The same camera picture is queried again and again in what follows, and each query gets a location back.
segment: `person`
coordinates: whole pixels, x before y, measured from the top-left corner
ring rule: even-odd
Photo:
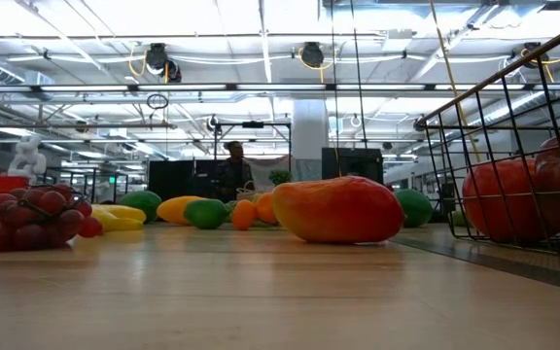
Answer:
[[[243,161],[243,146],[239,141],[227,142],[224,148],[230,152],[230,157],[223,161],[217,169],[217,180],[220,189],[220,200],[229,202],[237,198],[237,189],[246,187],[254,189],[252,170]]]

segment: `table surface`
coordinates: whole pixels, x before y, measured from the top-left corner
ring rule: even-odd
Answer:
[[[138,238],[0,254],[0,349],[560,348],[560,288],[403,245]]]

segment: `white pillar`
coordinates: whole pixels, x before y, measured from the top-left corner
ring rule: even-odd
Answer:
[[[293,106],[293,178],[321,180],[321,149],[329,145],[326,101],[295,100]]]

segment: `white statue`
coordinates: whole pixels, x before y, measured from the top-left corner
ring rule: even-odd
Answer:
[[[8,176],[24,176],[35,183],[36,176],[47,171],[47,159],[45,155],[38,153],[40,142],[38,136],[20,138],[16,146],[17,154],[8,167]]]

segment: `grape bunch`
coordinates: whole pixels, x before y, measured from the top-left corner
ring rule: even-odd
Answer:
[[[99,235],[103,226],[91,213],[65,184],[0,193],[0,252],[60,248],[77,234]]]

